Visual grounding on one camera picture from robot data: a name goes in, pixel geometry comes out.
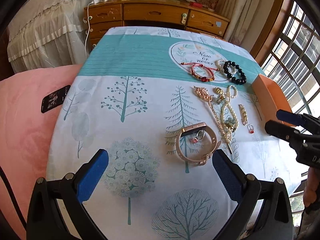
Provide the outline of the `person's right hand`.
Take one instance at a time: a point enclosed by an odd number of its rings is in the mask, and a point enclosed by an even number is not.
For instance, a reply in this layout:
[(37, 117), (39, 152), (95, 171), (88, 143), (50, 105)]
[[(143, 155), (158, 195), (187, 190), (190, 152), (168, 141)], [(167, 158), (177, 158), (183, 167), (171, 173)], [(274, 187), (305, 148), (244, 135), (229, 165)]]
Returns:
[(306, 181), (303, 203), (305, 207), (309, 207), (310, 204), (314, 203), (317, 199), (316, 190), (319, 186), (319, 170), (310, 167), (308, 170), (308, 178)]

